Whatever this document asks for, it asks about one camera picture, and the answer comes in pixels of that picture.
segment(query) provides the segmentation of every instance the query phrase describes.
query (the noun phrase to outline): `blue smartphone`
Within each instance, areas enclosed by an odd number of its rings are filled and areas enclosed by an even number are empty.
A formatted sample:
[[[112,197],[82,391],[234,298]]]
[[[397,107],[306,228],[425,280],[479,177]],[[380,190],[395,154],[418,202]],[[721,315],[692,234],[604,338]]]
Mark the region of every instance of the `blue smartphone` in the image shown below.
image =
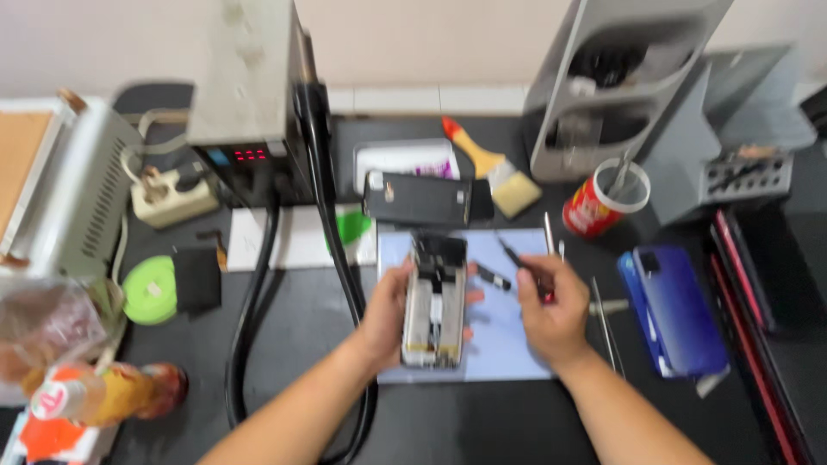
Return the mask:
[[[678,376],[721,372],[728,356],[689,255],[680,247],[636,247],[634,267],[650,331]]]

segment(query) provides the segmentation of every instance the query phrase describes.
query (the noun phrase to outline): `plastic bottle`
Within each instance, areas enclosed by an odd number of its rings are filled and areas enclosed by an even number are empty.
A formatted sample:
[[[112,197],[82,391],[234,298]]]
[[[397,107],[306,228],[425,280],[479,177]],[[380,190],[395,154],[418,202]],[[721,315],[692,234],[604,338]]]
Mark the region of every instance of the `plastic bottle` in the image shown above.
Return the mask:
[[[75,366],[77,376],[49,380],[31,398],[37,419],[65,418],[84,426],[109,426],[129,417],[154,418],[180,404],[187,378],[178,367],[156,363],[138,369],[113,363],[96,374]]]

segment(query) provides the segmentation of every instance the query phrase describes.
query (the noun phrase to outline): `power strip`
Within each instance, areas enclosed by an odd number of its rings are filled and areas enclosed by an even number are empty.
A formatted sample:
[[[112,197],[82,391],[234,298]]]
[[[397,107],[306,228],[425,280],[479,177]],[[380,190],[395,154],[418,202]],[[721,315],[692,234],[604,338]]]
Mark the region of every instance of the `power strip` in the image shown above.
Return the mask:
[[[132,207],[135,216],[155,229],[190,219],[218,208],[218,198],[205,179],[184,192],[175,190],[180,179],[178,170],[166,171],[152,180],[154,186],[165,186],[160,199],[148,201],[143,184],[132,185]]]

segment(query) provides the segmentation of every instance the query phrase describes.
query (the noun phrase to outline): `white wall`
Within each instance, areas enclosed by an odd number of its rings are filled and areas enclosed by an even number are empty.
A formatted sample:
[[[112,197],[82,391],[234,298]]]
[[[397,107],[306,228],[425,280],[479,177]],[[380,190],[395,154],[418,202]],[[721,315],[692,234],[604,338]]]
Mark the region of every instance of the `white wall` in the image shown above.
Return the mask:
[[[207,67],[217,0],[0,0],[0,97],[109,95]],[[568,0],[297,0],[331,85],[527,83]],[[735,0],[710,46],[799,41],[827,80],[827,2]]]

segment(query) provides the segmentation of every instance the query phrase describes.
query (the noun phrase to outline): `blue mat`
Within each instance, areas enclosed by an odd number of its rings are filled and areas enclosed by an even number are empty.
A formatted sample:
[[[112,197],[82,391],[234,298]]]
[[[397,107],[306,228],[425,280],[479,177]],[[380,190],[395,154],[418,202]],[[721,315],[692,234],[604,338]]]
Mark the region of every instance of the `blue mat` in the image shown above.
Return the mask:
[[[469,287],[485,291],[485,301],[466,309],[466,324],[474,330],[474,339],[463,344],[462,364],[452,371],[394,368],[379,374],[380,383],[508,381],[548,379],[552,372],[528,347],[517,302],[517,266],[505,255],[497,236],[517,253],[546,254],[542,229],[503,229],[495,231],[460,231],[468,241],[468,260],[476,261],[513,283],[504,292],[474,277]],[[379,276],[391,266],[402,263],[411,250],[407,232],[384,232],[379,235]]]

